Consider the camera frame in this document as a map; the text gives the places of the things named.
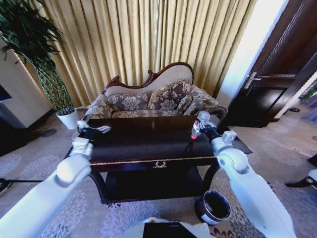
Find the floral upholstery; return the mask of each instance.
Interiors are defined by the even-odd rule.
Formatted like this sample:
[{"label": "floral upholstery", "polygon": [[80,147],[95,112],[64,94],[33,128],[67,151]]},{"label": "floral upholstery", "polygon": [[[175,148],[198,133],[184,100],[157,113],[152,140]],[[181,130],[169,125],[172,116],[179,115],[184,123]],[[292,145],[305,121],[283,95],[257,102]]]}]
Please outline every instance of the floral upholstery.
[{"label": "floral upholstery", "polygon": [[190,95],[193,97],[193,102],[195,99],[201,99],[205,105],[204,111],[209,112],[209,114],[216,114],[219,119],[223,119],[228,112],[227,107],[221,105],[215,98],[196,85],[192,85]]},{"label": "floral upholstery", "polygon": [[88,111],[83,116],[83,120],[110,118],[113,112],[112,105],[108,102],[105,95],[101,94],[91,104]]},{"label": "floral upholstery", "polygon": [[187,66],[178,65],[181,71],[177,73],[173,71],[174,67],[146,87],[106,87],[104,94],[99,95],[91,104],[83,119],[196,115],[200,111],[207,111],[223,119],[227,108],[205,90],[191,85],[192,72],[186,71]]},{"label": "floral upholstery", "polygon": [[112,118],[148,118],[148,117],[171,117],[176,116],[177,111],[161,110],[137,110],[137,111],[120,111],[114,112]]},{"label": "floral upholstery", "polygon": [[177,109],[180,101],[190,93],[188,81],[175,81],[154,92],[149,100],[148,109],[170,111]]},{"label": "floral upholstery", "polygon": [[140,93],[135,95],[112,94],[108,97],[115,111],[134,111],[146,109],[148,105],[148,95]]},{"label": "floral upholstery", "polygon": [[195,115],[200,111],[206,111],[206,106],[200,98],[193,99],[189,108],[184,112],[184,116]]},{"label": "floral upholstery", "polygon": [[185,97],[183,97],[182,101],[180,101],[180,103],[178,104],[177,114],[183,115],[191,103],[192,97],[190,95],[186,95]]}]

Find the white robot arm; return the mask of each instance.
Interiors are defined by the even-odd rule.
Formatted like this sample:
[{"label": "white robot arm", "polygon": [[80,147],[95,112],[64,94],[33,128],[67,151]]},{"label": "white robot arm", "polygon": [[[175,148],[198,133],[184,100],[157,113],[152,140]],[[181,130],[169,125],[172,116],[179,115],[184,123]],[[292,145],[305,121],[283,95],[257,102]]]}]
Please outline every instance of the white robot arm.
[{"label": "white robot arm", "polygon": [[231,188],[250,222],[268,238],[295,238],[292,218],[267,182],[254,172],[247,156],[233,148],[234,131],[222,136],[209,122],[210,115],[200,112],[195,122],[196,135],[205,133],[217,156],[220,167],[227,173]]},{"label": "white robot arm", "polygon": [[[90,128],[85,121],[78,124],[91,136],[110,130],[109,126]],[[89,160],[93,148],[89,139],[79,137],[72,145],[70,156],[58,165],[57,170],[30,190],[0,219],[1,237],[39,237],[67,203],[73,191],[91,171]]]}]

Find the white flower pot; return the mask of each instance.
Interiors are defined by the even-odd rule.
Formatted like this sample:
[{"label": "white flower pot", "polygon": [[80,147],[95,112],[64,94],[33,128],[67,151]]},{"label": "white flower pot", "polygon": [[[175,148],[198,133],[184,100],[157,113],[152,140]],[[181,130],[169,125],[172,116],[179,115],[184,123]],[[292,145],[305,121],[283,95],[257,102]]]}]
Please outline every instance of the white flower pot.
[{"label": "white flower pot", "polygon": [[64,125],[68,129],[73,130],[73,129],[77,128],[78,114],[77,114],[76,109],[71,114],[59,116],[56,113],[56,116],[61,120],[62,123],[64,123]]}]

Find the door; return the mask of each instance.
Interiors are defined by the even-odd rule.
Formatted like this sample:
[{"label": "door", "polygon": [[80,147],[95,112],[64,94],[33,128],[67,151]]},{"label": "door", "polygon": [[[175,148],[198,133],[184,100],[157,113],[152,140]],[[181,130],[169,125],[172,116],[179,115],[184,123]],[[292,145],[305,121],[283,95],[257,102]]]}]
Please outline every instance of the door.
[{"label": "door", "polygon": [[317,0],[290,0],[245,84],[228,125],[266,126],[317,69]]}]

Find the sofa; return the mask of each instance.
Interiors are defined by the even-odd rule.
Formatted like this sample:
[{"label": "sofa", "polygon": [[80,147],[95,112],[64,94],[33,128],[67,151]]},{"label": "sofa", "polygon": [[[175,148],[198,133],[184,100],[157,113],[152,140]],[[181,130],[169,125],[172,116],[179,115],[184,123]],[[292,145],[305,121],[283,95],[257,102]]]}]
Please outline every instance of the sofa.
[{"label": "sofa", "polygon": [[193,69],[184,62],[172,63],[140,86],[128,86],[116,76],[91,104],[83,119],[168,117],[207,111],[223,119],[227,107],[205,90],[193,85]]}]

